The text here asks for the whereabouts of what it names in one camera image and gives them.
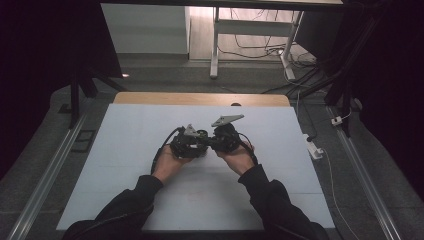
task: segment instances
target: wall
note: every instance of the wall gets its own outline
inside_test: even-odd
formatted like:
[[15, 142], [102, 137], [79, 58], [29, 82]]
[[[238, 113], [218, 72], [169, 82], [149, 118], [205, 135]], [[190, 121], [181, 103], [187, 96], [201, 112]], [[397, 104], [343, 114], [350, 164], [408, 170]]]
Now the wall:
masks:
[[117, 53], [189, 51], [188, 7], [102, 4], [102, 9]]

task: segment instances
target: wooden table edge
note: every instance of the wooden table edge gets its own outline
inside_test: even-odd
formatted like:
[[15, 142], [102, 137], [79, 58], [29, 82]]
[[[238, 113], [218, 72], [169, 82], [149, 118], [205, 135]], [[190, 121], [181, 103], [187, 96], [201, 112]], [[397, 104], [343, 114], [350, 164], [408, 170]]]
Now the wooden table edge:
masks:
[[230, 93], [119, 92], [114, 104], [289, 107], [284, 95]]

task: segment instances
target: white tabletop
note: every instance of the white tabletop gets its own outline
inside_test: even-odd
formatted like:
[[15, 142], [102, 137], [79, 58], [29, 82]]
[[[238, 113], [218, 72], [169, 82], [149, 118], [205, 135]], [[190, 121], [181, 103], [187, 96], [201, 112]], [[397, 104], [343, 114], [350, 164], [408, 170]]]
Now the white tabletop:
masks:
[[[213, 133], [220, 115], [244, 114], [236, 130], [250, 138], [270, 180], [280, 180], [292, 203], [311, 221], [333, 228], [321, 186], [291, 107], [217, 107], [112, 104], [59, 222], [67, 229], [94, 219], [138, 177], [149, 174], [152, 159], [176, 127], [193, 124]], [[262, 223], [238, 175], [209, 149], [184, 166], [155, 198], [144, 230], [258, 230]]]

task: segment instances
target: black sleeve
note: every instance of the black sleeve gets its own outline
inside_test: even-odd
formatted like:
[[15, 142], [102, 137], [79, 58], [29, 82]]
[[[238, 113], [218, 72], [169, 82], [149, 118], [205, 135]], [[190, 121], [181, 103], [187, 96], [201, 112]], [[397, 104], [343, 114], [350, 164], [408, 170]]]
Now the black sleeve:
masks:
[[281, 237], [275, 239], [317, 239], [308, 217], [291, 204], [281, 182], [268, 181], [262, 165], [246, 171], [239, 183], [246, 187], [250, 203], [262, 218], [267, 233]]
[[126, 189], [103, 208], [95, 220], [72, 224], [63, 236], [70, 239], [136, 239], [153, 211], [153, 200], [163, 187], [153, 176], [141, 176], [134, 190]]

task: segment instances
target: person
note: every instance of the person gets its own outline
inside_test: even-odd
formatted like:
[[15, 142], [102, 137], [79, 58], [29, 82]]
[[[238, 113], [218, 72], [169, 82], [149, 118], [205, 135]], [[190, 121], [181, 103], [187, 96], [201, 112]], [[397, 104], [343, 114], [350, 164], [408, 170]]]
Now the person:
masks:
[[[216, 154], [240, 176], [238, 182], [246, 187], [250, 203], [262, 218], [270, 239], [329, 239], [321, 225], [309, 221], [291, 204], [281, 182], [268, 181], [262, 165], [255, 165], [244, 147]], [[62, 239], [144, 239], [141, 229], [153, 212], [155, 194], [192, 160], [176, 158], [169, 145], [165, 145], [152, 175], [140, 176], [133, 190], [126, 189], [117, 195], [94, 220], [72, 224]]]

